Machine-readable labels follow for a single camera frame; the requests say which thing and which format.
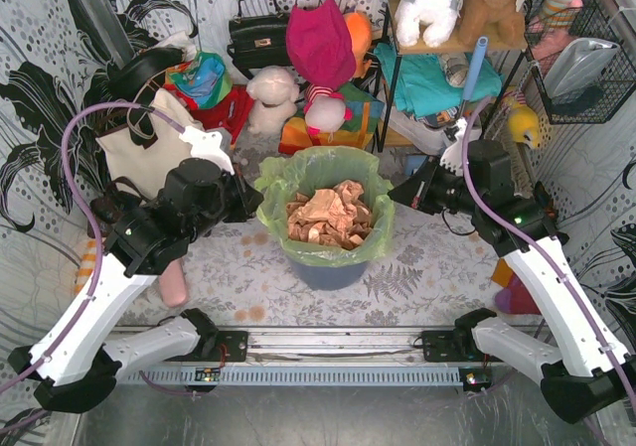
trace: fern pattern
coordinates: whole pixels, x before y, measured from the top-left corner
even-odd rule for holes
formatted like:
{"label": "fern pattern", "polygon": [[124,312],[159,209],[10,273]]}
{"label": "fern pattern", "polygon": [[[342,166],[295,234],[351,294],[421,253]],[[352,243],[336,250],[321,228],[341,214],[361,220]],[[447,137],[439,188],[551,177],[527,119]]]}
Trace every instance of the fern pattern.
{"label": "fern pattern", "polygon": [[363,282],[367,286],[368,295],[373,292],[377,301],[380,301],[381,294],[395,301],[398,296],[408,298],[417,288],[423,273],[420,269],[394,266],[391,263],[388,268],[382,266],[380,272],[369,275]]}

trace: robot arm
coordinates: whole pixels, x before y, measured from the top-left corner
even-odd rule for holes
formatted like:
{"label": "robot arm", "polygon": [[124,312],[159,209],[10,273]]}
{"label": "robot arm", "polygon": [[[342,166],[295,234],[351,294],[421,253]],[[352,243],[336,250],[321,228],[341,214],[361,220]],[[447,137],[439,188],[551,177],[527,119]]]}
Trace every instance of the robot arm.
{"label": "robot arm", "polygon": [[[509,155],[492,140],[473,141],[468,148],[470,171],[480,197],[557,262],[592,313],[631,384],[636,384],[636,357],[629,355],[587,300],[567,265],[553,225],[533,200],[515,196]],[[442,210],[469,214],[479,235],[528,288],[558,344],[557,348],[544,344],[508,326],[494,312],[480,309],[455,322],[455,336],[463,339],[462,351],[497,357],[522,372],[541,386],[551,408],[570,423],[625,397],[617,372],[565,285],[535,249],[481,212],[462,177],[429,159],[389,196],[428,214]]]}
{"label": "robot arm", "polygon": [[[247,221],[262,201],[234,172],[220,149],[219,133],[186,128],[182,138],[193,144],[197,158],[170,171],[156,199],[128,212],[114,226],[86,310],[31,376],[40,382],[34,395],[45,409],[88,411],[110,394],[119,378],[177,356],[195,353],[205,358],[215,348],[218,329],[198,309],[136,336],[105,342],[128,305],[171,261],[183,257],[191,242],[221,221]],[[16,372],[41,358],[69,324],[90,280],[44,339],[11,353],[9,364]]]}

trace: trash can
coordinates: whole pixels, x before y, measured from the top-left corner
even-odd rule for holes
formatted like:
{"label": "trash can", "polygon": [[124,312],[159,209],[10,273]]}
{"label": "trash can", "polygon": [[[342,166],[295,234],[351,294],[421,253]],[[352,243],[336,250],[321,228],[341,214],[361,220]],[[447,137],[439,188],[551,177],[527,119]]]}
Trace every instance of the trash can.
{"label": "trash can", "polygon": [[[396,210],[388,196],[391,182],[378,174],[379,164],[374,155],[345,146],[316,146],[260,164],[254,186],[264,200],[256,215],[279,240],[296,276],[310,288],[347,287],[363,276],[369,261],[390,251]],[[286,205],[296,193],[312,197],[316,190],[334,188],[345,180],[362,184],[361,199],[372,212],[373,230],[363,244],[346,250],[289,239]]]}

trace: crumpled brown paper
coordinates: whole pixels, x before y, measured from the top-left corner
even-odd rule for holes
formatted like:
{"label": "crumpled brown paper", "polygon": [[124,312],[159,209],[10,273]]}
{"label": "crumpled brown paper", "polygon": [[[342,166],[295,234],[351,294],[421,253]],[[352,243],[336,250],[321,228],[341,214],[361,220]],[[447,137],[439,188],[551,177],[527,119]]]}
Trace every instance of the crumpled brown paper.
{"label": "crumpled brown paper", "polygon": [[360,183],[343,181],[333,190],[317,190],[313,198],[296,194],[287,203],[289,238],[352,250],[372,230],[371,210],[359,200],[365,192]]}

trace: white stuffed dog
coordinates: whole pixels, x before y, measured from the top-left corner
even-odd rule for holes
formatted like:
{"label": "white stuffed dog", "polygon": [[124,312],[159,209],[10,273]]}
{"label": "white stuffed dog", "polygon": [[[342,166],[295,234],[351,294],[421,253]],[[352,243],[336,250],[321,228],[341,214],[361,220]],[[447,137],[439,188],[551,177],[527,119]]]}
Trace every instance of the white stuffed dog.
{"label": "white stuffed dog", "polygon": [[247,83],[247,94],[256,100],[247,118],[249,132],[280,133],[287,118],[296,113],[294,102],[299,93],[294,78],[283,67],[270,66],[261,70]]}
{"label": "white stuffed dog", "polygon": [[446,42],[453,32],[463,0],[400,0],[397,7],[397,41],[401,46],[417,44],[419,23],[428,26],[422,36],[429,47]]}

